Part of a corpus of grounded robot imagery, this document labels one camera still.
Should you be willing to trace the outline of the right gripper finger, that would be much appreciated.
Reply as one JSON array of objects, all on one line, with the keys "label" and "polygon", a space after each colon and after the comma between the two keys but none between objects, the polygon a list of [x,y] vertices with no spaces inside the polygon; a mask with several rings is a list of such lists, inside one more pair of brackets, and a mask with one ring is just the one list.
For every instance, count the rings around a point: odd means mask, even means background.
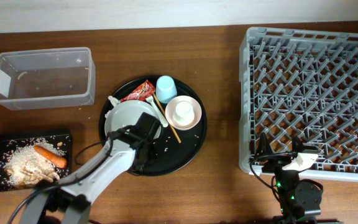
[{"label": "right gripper finger", "polygon": [[292,152],[309,152],[312,151],[312,146],[304,145],[297,136],[293,136],[291,139],[291,151]]},{"label": "right gripper finger", "polygon": [[270,146],[270,141],[267,139],[267,136],[264,132],[260,134],[259,137],[259,145],[256,149],[256,155],[257,156],[266,156],[273,154],[274,151],[272,150]]}]

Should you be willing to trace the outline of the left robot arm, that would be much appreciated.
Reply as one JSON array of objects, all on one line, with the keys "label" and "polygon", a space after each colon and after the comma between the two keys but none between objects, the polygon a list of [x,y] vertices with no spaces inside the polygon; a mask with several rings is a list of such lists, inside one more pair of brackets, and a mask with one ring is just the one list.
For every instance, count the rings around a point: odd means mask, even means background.
[{"label": "left robot arm", "polygon": [[108,132],[97,155],[57,184],[37,187],[8,222],[25,208],[21,223],[38,223],[47,210],[62,210],[62,223],[88,223],[92,203],[116,177],[126,171],[141,173],[153,162],[154,136],[161,127],[156,117],[142,113],[135,125]]}]

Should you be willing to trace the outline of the orange carrot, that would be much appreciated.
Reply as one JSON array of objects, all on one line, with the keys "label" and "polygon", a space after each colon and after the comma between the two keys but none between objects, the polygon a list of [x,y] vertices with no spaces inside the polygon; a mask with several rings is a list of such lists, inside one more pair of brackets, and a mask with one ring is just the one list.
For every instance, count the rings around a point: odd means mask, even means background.
[{"label": "orange carrot", "polygon": [[64,157],[56,155],[42,146],[34,146],[34,150],[58,168],[63,169],[67,166],[67,160]]}]

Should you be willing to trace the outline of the rice and nuts pile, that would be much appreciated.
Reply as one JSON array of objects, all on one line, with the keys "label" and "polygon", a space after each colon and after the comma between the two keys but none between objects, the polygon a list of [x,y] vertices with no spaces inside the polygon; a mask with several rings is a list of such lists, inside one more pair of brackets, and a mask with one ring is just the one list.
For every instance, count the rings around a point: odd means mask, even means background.
[{"label": "rice and nuts pile", "polygon": [[[32,138],[23,140],[23,146],[16,146],[2,154],[2,168],[8,175],[7,184],[17,189],[31,188],[40,181],[50,183],[58,182],[68,168],[66,153],[61,150],[62,142],[56,145],[45,138]],[[46,150],[67,160],[67,166],[63,169],[56,167],[46,158],[35,152],[34,146],[42,146]]]}]

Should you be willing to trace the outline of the grey plate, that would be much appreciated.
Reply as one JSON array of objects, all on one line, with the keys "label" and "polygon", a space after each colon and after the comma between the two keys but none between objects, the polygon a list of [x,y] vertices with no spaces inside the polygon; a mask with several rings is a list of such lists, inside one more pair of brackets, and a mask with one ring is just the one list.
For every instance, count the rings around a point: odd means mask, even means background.
[{"label": "grey plate", "polygon": [[159,120],[157,112],[152,106],[144,101],[130,100],[120,103],[109,112],[104,124],[104,133],[124,129],[133,126],[130,132],[138,137],[148,133],[147,130],[137,128],[135,125],[143,113],[147,113]]}]

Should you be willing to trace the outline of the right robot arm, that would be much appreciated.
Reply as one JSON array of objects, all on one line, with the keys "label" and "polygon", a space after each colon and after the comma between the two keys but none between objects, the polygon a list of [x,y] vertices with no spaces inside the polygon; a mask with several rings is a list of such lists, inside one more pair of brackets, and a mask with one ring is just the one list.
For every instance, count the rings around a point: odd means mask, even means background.
[{"label": "right robot arm", "polygon": [[318,158],[315,146],[305,145],[298,137],[291,140],[291,151],[276,153],[265,133],[259,137],[255,156],[249,162],[262,162],[262,172],[273,174],[271,182],[263,182],[272,190],[280,204],[281,215],[272,223],[317,223],[321,214],[323,185],[310,179],[300,179],[300,173],[309,169]]}]

